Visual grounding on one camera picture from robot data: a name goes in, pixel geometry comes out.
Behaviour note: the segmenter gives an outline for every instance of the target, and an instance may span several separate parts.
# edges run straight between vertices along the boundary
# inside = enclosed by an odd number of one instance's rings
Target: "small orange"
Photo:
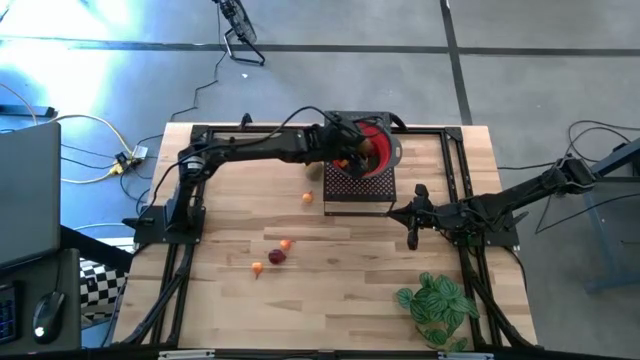
[[[302,201],[310,204],[313,201],[313,193],[311,191],[309,191],[308,193],[304,193],[302,195]]]
[[[253,270],[253,273],[256,274],[256,279],[258,278],[258,276],[260,276],[260,273],[262,272],[262,270],[264,269],[264,266],[262,265],[262,263],[253,263],[251,264],[251,270]]]
[[[280,248],[284,251],[288,251],[289,249],[291,249],[291,240],[280,241]]]

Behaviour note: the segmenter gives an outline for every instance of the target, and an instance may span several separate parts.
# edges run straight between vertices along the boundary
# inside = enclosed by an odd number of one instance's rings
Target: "concrete floor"
[[[640,30],[633,0],[450,0],[459,46],[520,48],[637,49]],[[245,0],[260,44],[446,46],[437,0]],[[223,31],[228,28],[226,22]],[[64,37],[110,41],[217,43],[215,7],[209,0],[22,0],[0,23],[0,36]],[[171,113],[189,107],[193,90],[211,81],[220,52],[69,50],[56,42],[5,42],[0,47],[0,82],[34,105],[61,113],[89,113],[109,119],[129,144],[162,133]],[[448,54],[267,52],[264,68],[225,59],[220,83],[200,92],[200,109],[177,121],[239,121],[250,112],[258,121],[283,119],[313,104],[325,109],[389,110],[408,123],[461,124]],[[460,59],[474,124],[488,125],[498,164],[547,162],[567,147],[566,129],[579,119],[640,126],[640,57],[473,56]],[[1,103],[16,103],[6,92]],[[317,120],[304,114],[303,121]],[[0,128],[30,125],[0,119]],[[631,138],[637,135],[627,133]],[[101,124],[69,120],[63,142],[113,154],[114,136]],[[620,140],[593,132],[579,144],[587,156],[605,156]],[[158,140],[148,142],[155,153]],[[92,164],[106,160],[63,149]],[[141,173],[151,174],[153,163]],[[504,171],[503,186],[537,170]],[[65,177],[101,175],[63,163]],[[134,194],[148,180],[128,176]],[[640,186],[602,186],[597,199],[637,192]],[[622,221],[639,200],[602,209],[612,237],[632,238],[638,226]],[[534,236],[542,205],[526,209],[518,226],[527,269],[529,300],[541,345],[554,350],[638,358],[640,286],[587,295],[583,285],[602,278],[600,248],[585,214]],[[554,198],[546,223],[584,207],[579,197]],[[62,185],[62,223],[79,226],[118,222],[134,216],[134,202],[110,179],[95,185]],[[87,234],[127,236],[126,228]],[[621,247],[625,256],[639,249]]]

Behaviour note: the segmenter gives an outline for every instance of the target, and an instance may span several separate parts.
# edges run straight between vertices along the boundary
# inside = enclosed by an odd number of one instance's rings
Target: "potted plant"
[[[467,346],[467,338],[456,338],[453,333],[464,321],[465,315],[479,318],[473,300],[464,296],[460,287],[444,275],[434,280],[431,274],[420,274],[422,288],[415,294],[403,288],[396,292],[398,303],[411,313],[416,330],[427,346],[434,350],[460,352]]]

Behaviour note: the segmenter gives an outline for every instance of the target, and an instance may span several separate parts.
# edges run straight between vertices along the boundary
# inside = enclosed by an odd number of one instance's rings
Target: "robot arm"
[[[511,212],[552,194],[581,194],[590,191],[596,178],[583,160],[564,157],[541,175],[497,194],[483,194],[456,203],[433,205],[427,188],[416,185],[407,206],[392,210],[389,217],[409,230],[409,249],[418,247],[418,229],[446,231],[450,238],[465,239],[486,232],[512,229],[525,215],[511,217]]]
[[[369,169],[363,146],[367,142],[356,122],[335,117],[328,125],[302,129],[278,129],[260,138],[208,138],[202,134],[178,153],[179,182],[165,206],[167,231],[184,231],[193,225],[190,206],[194,191],[226,162],[279,159],[287,163],[346,160],[345,170],[361,177]]]

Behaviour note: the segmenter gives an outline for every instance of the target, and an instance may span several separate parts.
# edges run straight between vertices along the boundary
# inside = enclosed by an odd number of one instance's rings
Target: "wooden table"
[[[154,188],[187,146],[192,125],[167,125]],[[488,128],[462,130],[474,192],[500,191]],[[426,184],[434,203],[448,202],[437,137],[399,138],[404,155],[395,170],[397,204],[411,200],[416,183]],[[173,171],[157,204],[172,195],[176,181]],[[301,201],[307,191],[316,194],[312,204]],[[307,180],[303,165],[278,160],[225,164],[207,182],[205,206],[207,220],[191,270],[182,348],[425,350],[408,311],[394,301],[394,292],[419,288],[418,275],[424,271],[462,282],[457,251],[434,231],[422,230],[418,250],[410,251],[407,230],[390,219],[325,217],[322,182]],[[286,262],[273,266],[267,253],[282,239],[295,243]],[[115,340],[130,334],[157,298],[166,251],[166,245],[153,245],[134,259]],[[265,264],[257,280],[250,269],[256,261]],[[535,343],[516,261],[502,248],[487,249],[487,261],[497,303]],[[484,307],[479,308],[482,333],[489,341]],[[163,338],[173,303],[168,309]],[[456,336],[470,336],[467,320]]]

